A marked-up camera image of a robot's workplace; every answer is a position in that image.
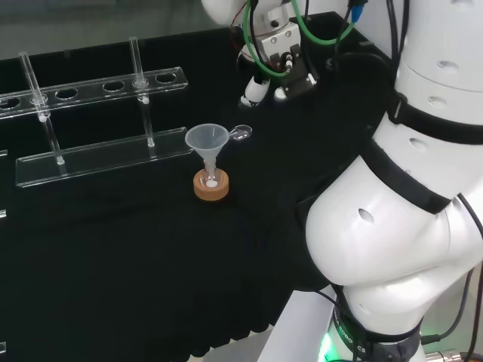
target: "test tube rack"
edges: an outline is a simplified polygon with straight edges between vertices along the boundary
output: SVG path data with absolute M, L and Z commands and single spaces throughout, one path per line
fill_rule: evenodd
M 184 141 L 186 128 L 152 132 L 149 95 L 184 89 L 180 67 L 143 72 L 137 38 L 129 38 L 134 74 L 40 88 L 27 53 L 19 54 L 29 90 L 0 95 L 0 119 L 37 114 L 51 152 L 16 160 L 16 185 L 28 187 L 61 179 L 129 167 L 192 152 Z M 96 102 L 136 97 L 145 134 L 71 149 L 61 149 L 51 111 Z

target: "black tablecloth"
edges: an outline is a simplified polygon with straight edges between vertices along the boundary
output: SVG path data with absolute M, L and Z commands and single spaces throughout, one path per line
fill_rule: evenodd
M 335 37 L 340 18 L 310 29 Z M 141 42 L 145 70 L 182 66 L 189 87 L 152 96 L 155 131 L 211 121 L 248 124 L 217 164 L 230 177 L 218 204 L 200 202 L 195 153 L 28 189 L 15 159 L 48 152 L 34 115 L 0 121 L 0 360 L 184 361 L 274 324 L 293 289 L 325 285 L 294 217 L 298 200 L 356 156 L 384 112 L 388 82 L 371 61 L 324 72 L 333 48 L 305 46 L 317 91 L 240 109 L 250 72 L 237 71 L 228 29 Z M 351 34 L 342 51 L 358 50 Z M 39 84 L 131 73 L 127 43 L 32 57 Z M 0 62 L 0 93 L 26 89 L 18 60 Z M 135 99 L 54 111 L 63 148 L 143 133 Z

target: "black cable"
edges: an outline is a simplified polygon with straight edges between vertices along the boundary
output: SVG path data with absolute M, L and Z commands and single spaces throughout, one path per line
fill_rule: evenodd
M 314 293 L 317 293 L 318 295 L 323 296 L 324 298 L 326 298 L 326 300 L 328 300 L 329 302 L 331 302 L 334 305 L 334 307 L 338 307 L 339 310 L 342 308 L 342 306 L 339 303 L 337 303 L 335 300 L 333 300 L 327 294 L 323 294 L 323 292 L 319 292 L 318 290 L 316 290 Z
M 465 311 L 466 298 L 468 297 L 469 283 L 471 281 L 472 274 L 473 274 L 473 269 L 470 270 L 468 272 L 468 275 L 466 276 L 465 287 L 463 289 L 463 296 L 461 297 L 460 309 L 451 327 L 443 334 L 431 334 L 428 336 L 421 336 L 421 345 L 428 345 L 430 343 L 439 342 L 443 338 L 446 338 L 450 334 L 452 334 L 456 329 L 456 327 L 458 327 L 458 324 L 461 321 L 461 317 L 463 316 L 463 312 Z
M 399 43 L 399 54 L 398 54 L 398 62 L 397 66 L 399 67 L 399 63 L 401 62 L 401 55 L 402 51 L 405 47 L 405 39 L 408 33 L 409 27 L 409 9 L 411 6 L 411 0 L 405 0 L 404 10 L 402 12 L 402 28 L 401 28 L 401 42 Z
M 254 0 L 250 5 L 250 34 L 251 34 L 251 40 L 254 43 L 255 52 L 257 52 L 258 59 L 260 60 L 260 62 L 265 63 L 263 62 L 262 54 L 260 53 L 260 49 L 258 48 L 257 38 L 255 37 L 255 30 L 254 30 L 254 12 L 257 4 L 258 4 L 258 0 Z
M 350 11 L 352 10 L 352 0 L 349 0 L 347 3 L 347 12 L 342 22 L 342 26 L 340 27 L 339 34 L 337 35 L 337 39 L 335 41 L 335 50 L 334 50 L 334 68 L 336 72 L 339 72 L 339 64 L 338 64 L 338 57 L 339 57 L 339 48 L 340 48 L 340 40 L 342 39 L 342 34 L 344 29 L 346 28 L 347 20 L 349 20 Z
M 471 205 L 469 202 L 466 200 L 466 198 L 462 195 L 459 194 L 458 198 L 460 198 L 461 202 L 465 206 L 465 208 L 468 210 L 469 215 L 472 217 L 473 221 L 476 224 L 476 227 L 480 231 L 480 235 L 483 238 L 483 225 L 481 225 L 481 222 L 476 215 L 475 211 L 472 209 Z M 481 268 L 480 272 L 480 279 L 478 281 L 478 295 L 476 297 L 476 307 L 475 307 L 475 321 L 473 322 L 473 332 L 471 336 L 471 343 L 469 344 L 469 349 L 467 356 L 465 356 L 464 361 L 468 362 L 469 360 L 472 359 L 473 352 L 475 350 L 475 345 L 476 345 L 476 339 L 478 338 L 478 328 L 480 324 L 480 313 L 481 313 L 481 298 L 483 297 L 483 268 Z
M 468 297 L 468 291 L 469 291 L 469 282 L 471 281 L 472 274 L 473 274 L 473 269 L 470 270 L 468 272 L 468 275 L 466 276 L 465 289 L 463 290 L 463 296 L 461 297 L 461 304 L 460 304 L 460 310 L 458 311 L 458 315 L 456 316 L 456 319 L 454 320 L 453 325 L 446 332 L 441 334 L 441 339 L 446 338 L 450 334 L 452 334 L 461 321 L 461 317 L 463 316 L 463 312 L 465 311 L 466 298 Z
M 335 286 L 334 287 L 334 291 L 335 293 L 339 296 L 342 291 L 339 291 Z M 343 314 L 344 316 L 348 317 L 353 323 L 355 323 L 355 325 L 364 333 L 366 334 L 367 330 L 364 328 L 364 326 L 362 326 L 361 322 L 359 322 L 357 319 L 355 319 L 352 314 L 350 312 L 348 312 L 348 308 L 347 308 L 347 303 L 346 301 L 344 301 L 344 306 L 342 306 L 340 303 L 336 302 L 335 300 L 333 300 L 330 296 L 326 295 L 326 294 L 323 294 L 323 292 L 320 292 L 318 290 L 316 290 L 314 293 L 317 293 L 318 295 L 320 296 L 323 296 L 324 298 L 326 298 L 326 300 L 328 300 L 329 302 L 331 302 L 334 307 L 338 308 L 340 313 Z M 342 361 L 342 362 L 356 362 L 357 361 L 357 339 L 355 336 L 353 336 L 353 342 L 352 342 L 352 361 L 350 360 L 331 360 L 329 362 L 336 362 L 336 361 Z
M 465 352 L 461 352 L 460 353 L 460 356 L 462 359 L 466 359 L 466 356 L 468 356 L 467 353 Z M 471 356 L 469 356 L 469 359 L 470 360 L 479 360 L 480 362 L 483 362 L 483 354 L 479 354 L 479 353 L 472 353 Z
M 394 3 L 392 0 L 386 0 L 387 12 L 389 14 L 389 24 L 391 26 L 391 59 L 394 67 L 393 72 L 397 71 L 399 58 L 399 37 L 398 37 L 398 23 L 395 18 Z
M 373 60 L 376 60 L 378 63 L 382 64 L 384 68 L 386 68 L 386 71 L 389 74 L 389 77 L 392 80 L 392 65 L 391 63 L 388 63 L 385 59 L 383 59 L 381 56 L 374 54 L 374 53 L 365 53 L 365 52 L 355 52 L 355 51 L 349 51 L 347 53 L 341 53 L 338 55 L 338 60 L 344 60 L 344 59 L 352 59 L 352 58 L 371 58 Z
M 304 20 L 305 24 L 307 25 L 307 20 L 309 19 L 309 4 L 310 0 L 305 0 L 305 15 L 304 15 Z

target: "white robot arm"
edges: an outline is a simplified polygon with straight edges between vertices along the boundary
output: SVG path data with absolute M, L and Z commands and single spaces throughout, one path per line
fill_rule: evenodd
M 203 0 L 223 24 L 244 3 Z M 256 34 L 270 26 L 267 14 L 285 16 L 281 4 L 260 1 Z M 483 219 L 481 19 L 483 0 L 411 2 L 395 105 L 309 212 L 314 263 L 344 286 L 352 316 L 371 333 L 411 339 L 431 304 L 483 259 L 480 231 L 458 197 Z M 338 356 L 352 360 L 354 345 L 335 322 Z M 426 360 L 420 345 L 410 357 Z
M 243 23 L 246 1 L 243 0 L 202 0 L 210 17 L 220 25 Z M 252 0 L 254 7 L 254 34 L 260 56 L 264 63 L 271 63 L 279 72 L 291 72 L 283 81 L 283 87 L 275 91 L 275 99 L 282 101 L 290 95 L 298 95 L 311 89 L 317 81 L 307 72 L 300 53 L 301 36 L 299 26 L 289 18 L 290 0 Z M 248 56 L 247 45 L 240 52 L 240 57 L 253 62 Z M 245 89 L 241 104 L 257 106 L 268 93 L 270 79 L 263 72 L 258 72 Z

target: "glass test tube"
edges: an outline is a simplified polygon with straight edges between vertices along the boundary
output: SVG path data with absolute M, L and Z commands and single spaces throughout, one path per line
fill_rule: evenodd
M 129 45 L 131 47 L 131 58 L 133 61 L 133 67 L 135 72 L 135 79 L 133 81 L 133 86 L 142 90 L 147 87 L 148 81 L 143 75 L 143 66 L 141 65 L 141 56 L 139 53 L 139 47 L 137 44 L 137 38 L 131 36 L 129 38 Z M 154 139 L 152 136 L 152 124 L 151 124 L 151 112 L 149 110 L 149 95 L 148 93 L 140 93 L 137 96 L 137 100 L 140 102 L 141 113 L 143 116 L 144 131 L 146 132 L 146 137 L 148 139 L 148 146 L 154 147 Z
M 33 72 L 32 64 L 30 63 L 29 55 L 22 51 L 19 53 L 20 62 L 22 63 L 23 71 L 25 72 L 25 77 L 29 83 L 30 90 L 32 91 L 32 104 L 37 109 L 38 120 L 42 123 L 45 134 L 47 136 L 49 145 L 52 149 L 52 153 L 56 159 L 57 164 L 65 164 L 62 157 L 62 151 L 60 151 L 59 143 L 57 137 L 55 136 L 54 127 L 51 122 L 51 111 L 45 104 L 46 98 L 42 95 L 40 87 L 37 83 L 37 78 Z

